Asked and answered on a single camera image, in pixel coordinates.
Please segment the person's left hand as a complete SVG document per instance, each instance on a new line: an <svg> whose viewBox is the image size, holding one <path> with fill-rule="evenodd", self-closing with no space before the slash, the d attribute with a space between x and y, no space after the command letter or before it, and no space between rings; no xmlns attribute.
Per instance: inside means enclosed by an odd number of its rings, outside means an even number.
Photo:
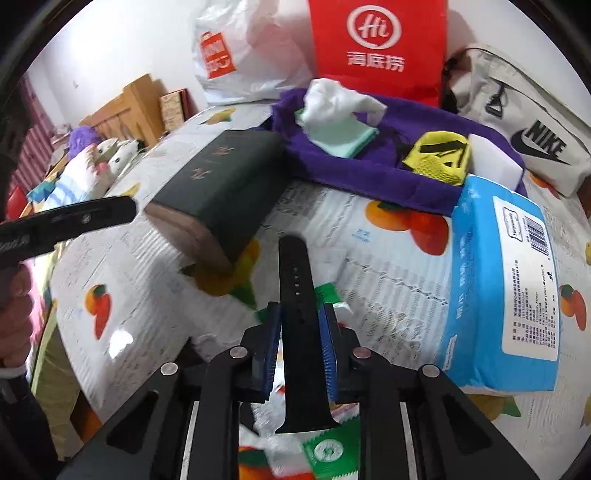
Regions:
<svg viewBox="0 0 591 480"><path fill-rule="evenodd" d="M6 301L1 306L0 356L4 368L21 367L29 354L33 330L30 290L30 272L21 264L6 288Z"/></svg>

